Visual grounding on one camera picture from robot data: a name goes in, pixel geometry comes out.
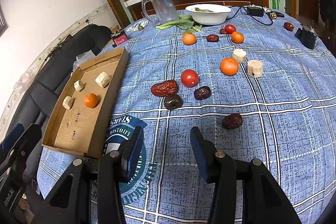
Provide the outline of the beige sugarcane chunk large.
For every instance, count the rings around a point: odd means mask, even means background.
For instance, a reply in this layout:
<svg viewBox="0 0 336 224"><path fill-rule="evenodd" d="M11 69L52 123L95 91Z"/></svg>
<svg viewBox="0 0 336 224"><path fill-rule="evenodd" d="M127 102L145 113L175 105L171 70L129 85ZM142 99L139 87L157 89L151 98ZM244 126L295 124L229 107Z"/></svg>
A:
<svg viewBox="0 0 336 224"><path fill-rule="evenodd" d="M111 77L106 72L101 72L95 79L96 84L105 88L110 83Z"/></svg>

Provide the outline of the large red jujube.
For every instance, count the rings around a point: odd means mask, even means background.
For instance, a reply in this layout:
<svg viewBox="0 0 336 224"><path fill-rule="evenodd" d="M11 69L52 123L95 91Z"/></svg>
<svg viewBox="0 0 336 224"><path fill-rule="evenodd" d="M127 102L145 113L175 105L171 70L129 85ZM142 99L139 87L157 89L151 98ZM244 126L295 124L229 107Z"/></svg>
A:
<svg viewBox="0 0 336 224"><path fill-rule="evenodd" d="M167 80L161 83L154 84L151 87L151 93L156 97L166 97L169 94L176 94L178 85L175 80Z"/></svg>

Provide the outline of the large orange mandarin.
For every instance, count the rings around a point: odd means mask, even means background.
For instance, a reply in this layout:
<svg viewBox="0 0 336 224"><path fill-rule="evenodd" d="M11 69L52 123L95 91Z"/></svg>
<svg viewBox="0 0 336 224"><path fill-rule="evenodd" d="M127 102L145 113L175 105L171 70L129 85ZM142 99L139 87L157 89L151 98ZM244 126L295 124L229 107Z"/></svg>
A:
<svg viewBox="0 0 336 224"><path fill-rule="evenodd" d="M228 57L220 62L220 70L227 76L233 76L238 73L239 64L235 59Z"/></svg>

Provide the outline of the black leather sofa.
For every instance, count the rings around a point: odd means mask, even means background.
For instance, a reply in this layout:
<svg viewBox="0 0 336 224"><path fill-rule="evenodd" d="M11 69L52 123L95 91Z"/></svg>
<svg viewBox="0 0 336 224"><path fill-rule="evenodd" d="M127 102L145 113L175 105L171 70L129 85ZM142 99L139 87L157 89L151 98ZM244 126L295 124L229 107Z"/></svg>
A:
<svg viewBox="0 0 336 224"><path fill-rule="evenodd" d="M23 95L9 127L18 123L28 127L34 123L44 131L71 76L76 57L87 51L94 55L100 53L110 41L111 33L106 26L90 24L76 34L68 35ZM27 160L25 176L35 180L42 196L46 196L73 159L71 155L52 151L38 143Z"/></svg>

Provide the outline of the brown cardboard tray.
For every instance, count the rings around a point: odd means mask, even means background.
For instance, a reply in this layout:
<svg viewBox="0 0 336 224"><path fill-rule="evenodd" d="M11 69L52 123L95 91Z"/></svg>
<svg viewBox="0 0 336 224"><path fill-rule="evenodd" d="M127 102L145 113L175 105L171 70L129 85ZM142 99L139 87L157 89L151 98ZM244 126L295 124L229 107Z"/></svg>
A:
<svg viewBox="0 0 336 224"><path fill-rule="evenodd" d="M98 159L129 54L114 48L80 64L60 94L42 146Z"/></svg>

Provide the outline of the sugarcane chunk tray left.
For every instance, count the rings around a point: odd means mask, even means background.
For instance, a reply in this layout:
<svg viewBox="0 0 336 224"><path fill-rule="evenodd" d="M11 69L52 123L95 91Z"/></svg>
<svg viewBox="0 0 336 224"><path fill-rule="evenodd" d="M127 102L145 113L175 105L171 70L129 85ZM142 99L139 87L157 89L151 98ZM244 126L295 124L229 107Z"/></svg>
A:
<svg viewBox="0 0 336 224"><path fill-rule="evenodd" d="M72 108L72 105L74 103L74 99L71 96L66 96L63 100L63 107L67 110L70 110Z"/></svg>

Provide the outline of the dark jujube front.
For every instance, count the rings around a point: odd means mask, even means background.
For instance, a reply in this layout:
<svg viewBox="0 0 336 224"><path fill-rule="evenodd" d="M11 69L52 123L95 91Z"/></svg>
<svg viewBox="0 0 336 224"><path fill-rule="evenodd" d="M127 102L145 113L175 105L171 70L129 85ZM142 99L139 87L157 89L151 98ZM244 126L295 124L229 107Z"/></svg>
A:
<svg viewBox="0 0 336 224"><path fill-rule="evenodd" d="M226 116L222 121L222 126L227 130L234 130L243 124L243 118L239 113L233 113Z"/></svg>

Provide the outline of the small sugarcane chunk tray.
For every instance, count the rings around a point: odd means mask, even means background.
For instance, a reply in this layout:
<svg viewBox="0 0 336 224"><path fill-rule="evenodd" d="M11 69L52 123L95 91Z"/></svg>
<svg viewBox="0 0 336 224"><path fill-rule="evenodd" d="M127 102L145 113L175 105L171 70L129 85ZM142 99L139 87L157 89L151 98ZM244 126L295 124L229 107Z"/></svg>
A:
<svg viewBox="0 0 336 224"><path fill-rule="evenodd" d="M76 91L80 92L84 89L84 84L81 80L77 80L75 83L74 83L74 88Z"/></svg>

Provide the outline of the blue plaid tablecloth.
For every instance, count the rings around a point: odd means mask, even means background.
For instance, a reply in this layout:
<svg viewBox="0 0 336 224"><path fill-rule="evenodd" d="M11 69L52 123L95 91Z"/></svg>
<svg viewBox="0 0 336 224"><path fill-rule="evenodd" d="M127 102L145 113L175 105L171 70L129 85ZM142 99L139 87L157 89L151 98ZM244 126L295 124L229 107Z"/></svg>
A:
<svg viewBox="0 0 336 224"><path fill-rule="evenodd" d="M113 122L138 118L146 123L142 157L133 182L121 186L128 223L205 223L213 185L200 177L190 145L190 129L199 127L217 149L242 161L260 159L278 181L302 223L315 223L335 193L335 57L318 42L304 47L285 22L267 16L253 20L233 9L229 23L244 35L218 42L206 37L219 26L203 27L187 46L177 27L158 30L157 20L140 20L126 29L129 62L112 110ZM233 76L220 63L234 49L247 55ZM248 75L247 63L259 60L262 76ZM196 71L192 88L181 82L186 69ZM167 110L154 84L175 80L183 100ZM196 100L194 90L208 86L211 96ZM223 119L239 113L243 124L224 129Z"/></svg>

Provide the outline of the dark round plum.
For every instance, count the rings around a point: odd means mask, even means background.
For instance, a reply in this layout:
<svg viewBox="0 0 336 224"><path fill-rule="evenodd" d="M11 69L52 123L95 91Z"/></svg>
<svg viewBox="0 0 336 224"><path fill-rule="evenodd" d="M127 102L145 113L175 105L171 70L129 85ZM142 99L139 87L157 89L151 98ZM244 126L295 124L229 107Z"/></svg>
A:
<svg viewBox="0 0 336 224"><path fill-rule="evenodd" d="M163 104L167 110L175 110L182 106L183 100L178 94L169 94L165 97Z"/></svg>

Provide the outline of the dark wrinkled jujube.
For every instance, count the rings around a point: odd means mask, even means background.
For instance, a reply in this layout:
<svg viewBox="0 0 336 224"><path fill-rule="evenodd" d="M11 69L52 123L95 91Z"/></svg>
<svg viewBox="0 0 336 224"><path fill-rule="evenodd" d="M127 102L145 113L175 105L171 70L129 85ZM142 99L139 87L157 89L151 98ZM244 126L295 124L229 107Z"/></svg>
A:
<svg viewBox="0 0 336 224"><path fill-rule="evenodd" d="M202 86L194 90L194 97L196 100L204 100L211 96L211 89L208 86Z"/></svg>

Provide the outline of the clear plastic bag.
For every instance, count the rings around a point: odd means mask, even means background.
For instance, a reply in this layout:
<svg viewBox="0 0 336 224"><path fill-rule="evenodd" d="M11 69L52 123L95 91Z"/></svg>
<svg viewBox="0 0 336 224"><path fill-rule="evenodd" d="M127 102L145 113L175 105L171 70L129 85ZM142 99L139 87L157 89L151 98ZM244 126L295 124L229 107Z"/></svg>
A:
<svg viewBox="0 0 336 224"><path fill-rule="evenodd" d="M84 52L84 53L81 53L80 55L76 56L76 60L73 63L73 69L72 69L72 71L73 72L76 71L77 67L80 64L82 64L82 63L84 63L84 62L86 62L88 60L91 60L91 59L93 59L95 57L96 57L96 55L91 50L87 51L87 52Z"/></svg>

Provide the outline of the red cherry tomato near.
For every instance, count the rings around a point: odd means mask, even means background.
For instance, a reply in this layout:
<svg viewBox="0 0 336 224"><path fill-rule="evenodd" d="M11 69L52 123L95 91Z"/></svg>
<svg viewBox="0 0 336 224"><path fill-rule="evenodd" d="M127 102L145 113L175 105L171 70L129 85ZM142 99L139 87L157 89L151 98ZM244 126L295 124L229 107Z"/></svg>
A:
<svg viewBox="0 0 336 224"><path fill-rule="evenodd" d="M199 82L199 76L196 71L186 69L181 73L181 82L188 88L192 88Z"/></svg>

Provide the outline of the round sugarcane chunk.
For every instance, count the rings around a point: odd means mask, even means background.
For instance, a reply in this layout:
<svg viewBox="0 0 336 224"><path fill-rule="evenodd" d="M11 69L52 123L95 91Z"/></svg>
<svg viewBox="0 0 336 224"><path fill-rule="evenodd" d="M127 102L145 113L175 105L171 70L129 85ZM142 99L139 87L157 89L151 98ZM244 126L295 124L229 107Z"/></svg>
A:
<svg viewBox="0 0 336 224"><path fill-rule="evenodd" d="M240 48L234 49L234 51L232 52L232 58L235 59L238 63L244 62L246 55L246 51Z"/></svg>

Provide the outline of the dark jar pink label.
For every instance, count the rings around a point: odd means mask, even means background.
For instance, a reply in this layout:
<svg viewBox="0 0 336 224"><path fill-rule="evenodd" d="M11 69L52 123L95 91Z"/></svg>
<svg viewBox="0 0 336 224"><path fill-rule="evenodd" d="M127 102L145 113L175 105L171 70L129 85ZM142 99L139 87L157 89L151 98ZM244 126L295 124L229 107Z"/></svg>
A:
<svg viewBox="0 0 336 224"><path fill-rule="evenodd" d="M112 39L113 47L120 46L122 43L128 41L128 37L127 37L124 29L121 29L117 32L114 32L111 36L111 39Z"/></svg>

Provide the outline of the black pouch on table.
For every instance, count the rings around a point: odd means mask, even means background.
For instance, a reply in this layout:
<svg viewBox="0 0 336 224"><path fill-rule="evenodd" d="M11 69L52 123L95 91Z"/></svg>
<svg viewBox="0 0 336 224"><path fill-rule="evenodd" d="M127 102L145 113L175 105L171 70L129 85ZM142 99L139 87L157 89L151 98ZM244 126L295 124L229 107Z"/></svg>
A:
<svg viewBox="0 0 336 224"><path fill-rule="evenodd" d="M317 45L317 33L310 25L302 25L295 33L295 37L299 39L303 46L311 50Z"/></svg>

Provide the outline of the far dark jujube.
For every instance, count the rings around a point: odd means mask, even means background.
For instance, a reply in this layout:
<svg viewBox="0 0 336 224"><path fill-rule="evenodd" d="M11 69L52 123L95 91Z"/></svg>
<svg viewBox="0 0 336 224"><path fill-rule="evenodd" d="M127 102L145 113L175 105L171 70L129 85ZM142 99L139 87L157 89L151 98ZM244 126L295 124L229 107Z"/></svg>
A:
<svg viewBox="0 0 336 224"><path fill-rule="evenodd" d="M206 37L208 42L218 42L219 41L219 36L218 35L207 35Z"/></svg>

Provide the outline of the far red tomato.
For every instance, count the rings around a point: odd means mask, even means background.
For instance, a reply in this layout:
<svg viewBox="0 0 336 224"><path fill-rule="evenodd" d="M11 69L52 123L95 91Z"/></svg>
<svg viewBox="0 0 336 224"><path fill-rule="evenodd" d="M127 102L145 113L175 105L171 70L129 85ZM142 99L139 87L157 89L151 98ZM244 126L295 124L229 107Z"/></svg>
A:
<svg viewBox="0 0 336 224"><path fill-rule="evenodd" d="M232 34L233 32L236 32L236 27L232 24L225 25L224 29L227 34Z"/></svg>

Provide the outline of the jujube at table edge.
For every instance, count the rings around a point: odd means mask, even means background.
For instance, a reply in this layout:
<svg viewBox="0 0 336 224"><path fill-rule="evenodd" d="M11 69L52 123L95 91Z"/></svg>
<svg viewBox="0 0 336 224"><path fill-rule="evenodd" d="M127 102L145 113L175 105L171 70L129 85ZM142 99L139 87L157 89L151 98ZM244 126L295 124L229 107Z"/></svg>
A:
<svg viewBox="0 0 336 224"><path fill-rule="evenodd" d="M285 22L285 23L284 23L284 28L285 28L287 31L292 32L292 31L294 30L294 25L293 25L291 22Z"/></svg>

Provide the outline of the black power adapter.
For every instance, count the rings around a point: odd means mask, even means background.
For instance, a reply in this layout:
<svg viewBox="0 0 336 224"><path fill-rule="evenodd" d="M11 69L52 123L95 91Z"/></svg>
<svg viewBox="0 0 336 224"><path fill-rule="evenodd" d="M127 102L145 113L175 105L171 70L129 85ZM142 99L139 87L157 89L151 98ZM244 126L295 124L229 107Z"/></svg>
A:
<svg viewBox="0 0 336 224"><path fill-rule="evenodd" d="M250 16L258 16L263 17L264 16L264 9L259 6L253 6L250 5L247 7L247 14Z"/></svg>

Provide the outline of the white bowl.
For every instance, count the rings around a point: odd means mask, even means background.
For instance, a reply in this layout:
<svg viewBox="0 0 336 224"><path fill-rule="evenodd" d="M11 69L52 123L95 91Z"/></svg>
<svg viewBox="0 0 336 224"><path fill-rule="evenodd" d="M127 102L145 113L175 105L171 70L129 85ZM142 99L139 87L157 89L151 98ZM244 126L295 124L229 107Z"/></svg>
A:
<svg viewBox="0 0 336 224"><path fill-rule="evenodd" d="M193 18L193 20L201 25L214 26L222 24L226 21L227 16L232 9L215 4L196 4L185 8Z"/></svg>

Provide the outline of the green leafy vegetable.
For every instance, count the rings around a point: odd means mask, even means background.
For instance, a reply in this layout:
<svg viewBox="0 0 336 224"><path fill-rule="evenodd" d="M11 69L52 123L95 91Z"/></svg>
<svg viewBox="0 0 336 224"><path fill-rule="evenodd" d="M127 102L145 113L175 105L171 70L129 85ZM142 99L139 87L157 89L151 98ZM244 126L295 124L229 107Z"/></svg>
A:
<svg viewBox="0 0 336 224"><path fill-rule="evenodd" d="M176 26L186 33L201 32L202 25L193 20L191 15L180 14L179 19L156 26L158 30L166 30Z"/></svg>

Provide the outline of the clear plastic pitcher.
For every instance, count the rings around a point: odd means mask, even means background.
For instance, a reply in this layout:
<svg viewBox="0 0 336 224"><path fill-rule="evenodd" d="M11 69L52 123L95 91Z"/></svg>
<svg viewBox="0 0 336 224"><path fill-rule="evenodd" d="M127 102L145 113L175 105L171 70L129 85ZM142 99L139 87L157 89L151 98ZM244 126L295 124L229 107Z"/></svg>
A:
<svg viewBox="0 0 336 224"><path fill-rule="evenodd" d="M158 17L160 24L179 20L179 14L175 8L173 0L142 0L142 12L148 21L154 22L154 20L151 19L146 10L146 4L149 2L151 2L151 4L153 5L155 14Z"/></svg>

